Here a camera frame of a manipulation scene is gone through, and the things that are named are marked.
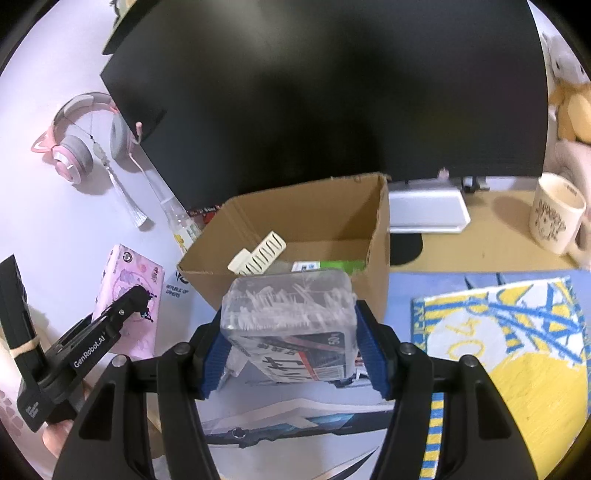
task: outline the screw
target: screw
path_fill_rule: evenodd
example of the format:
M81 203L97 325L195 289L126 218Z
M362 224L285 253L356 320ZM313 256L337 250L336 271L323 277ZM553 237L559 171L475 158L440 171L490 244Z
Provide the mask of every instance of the screw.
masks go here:
M117 355L113 360L111 360L111 364L113 367L122 367L125 365L127 361L127 357L125 355Z
M462 357L462 362L464 362L464 365L470 368L474 368L478 365L478 359L473 355L464 355Z
M191 351L191 345L187 342L177 343L173 348L174 353L177 355L185 355Z
M412 343L404 342L400 344L400 352L403 355L414 355L415 348Z
M232 430L232 436L236 440L242 440L246 436L246 432L242 428L236 427Z

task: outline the white mug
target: white mug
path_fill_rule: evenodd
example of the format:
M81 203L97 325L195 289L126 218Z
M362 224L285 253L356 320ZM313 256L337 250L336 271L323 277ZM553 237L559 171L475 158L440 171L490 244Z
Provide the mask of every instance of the white mug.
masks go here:
M583 194L565 178L543 173L535 189L530 215L530 232L535 241L557 255L568 253L584 267L591 262L591 249L582 250L575 238L579 228L591 231L587 220L587 201Z

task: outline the black monitor screen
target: black monitor screen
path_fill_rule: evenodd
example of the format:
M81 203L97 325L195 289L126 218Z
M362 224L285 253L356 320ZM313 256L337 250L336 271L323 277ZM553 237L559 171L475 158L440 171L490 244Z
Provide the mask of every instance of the black monitor screen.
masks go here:
M185 207L382 171L541 172L525 0L162 0L103 79Z

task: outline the headphones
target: headphones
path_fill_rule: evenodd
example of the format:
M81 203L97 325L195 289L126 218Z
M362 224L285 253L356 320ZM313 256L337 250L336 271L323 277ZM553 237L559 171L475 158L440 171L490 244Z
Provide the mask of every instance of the headphones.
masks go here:
M64 119L69 120L68 117L73 112L95 104L105 105L115 114L111 126L112 158L120 158L125 153L130 154L132 147L138 141L135 140L111 96L101 92L83 93L68 101L56 113L49 128L35 140L31 147L31 151L36 153L51 152L52 163L56 172L75 185L80 184L90 174L94 166L94 160L86 144L80 138L74 135L66 135L62 140L57 141L56 125ZM95 147L100 149L99 152L102 151L91 135L90 138Z

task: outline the pink box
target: pink box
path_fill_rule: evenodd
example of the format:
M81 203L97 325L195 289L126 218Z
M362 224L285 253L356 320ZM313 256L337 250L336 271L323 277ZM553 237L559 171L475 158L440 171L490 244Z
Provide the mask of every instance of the pink box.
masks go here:
M135 285L141 285L152 295L148 303L150 318L143 319L139 313L131 315L123 324L121 338L111 353L145 359L154 356L158 308L164 282L164 269L123 245L115 245L109 254L99 294L96 296L93 320L105 309Z

